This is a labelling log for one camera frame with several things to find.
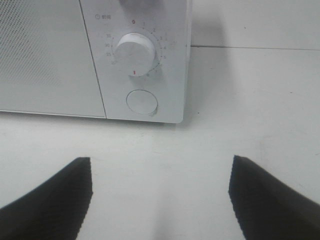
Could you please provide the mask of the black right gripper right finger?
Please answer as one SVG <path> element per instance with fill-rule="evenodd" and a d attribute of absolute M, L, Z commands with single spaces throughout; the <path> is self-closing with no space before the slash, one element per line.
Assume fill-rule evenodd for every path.
<path fill-rule="evenodd" d="M 228 194 L 247 240 L 320 238 L 320 205 L 247 157 L 234 156 Z"/>

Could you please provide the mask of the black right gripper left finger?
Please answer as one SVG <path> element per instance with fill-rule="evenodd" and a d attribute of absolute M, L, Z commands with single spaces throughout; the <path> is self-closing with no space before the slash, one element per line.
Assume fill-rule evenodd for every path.
<path fill-rule="evenodd" d="M 2 240 L 75 240 L 93 196 L 91 160 L 78 157 L 0 209 Z"/>

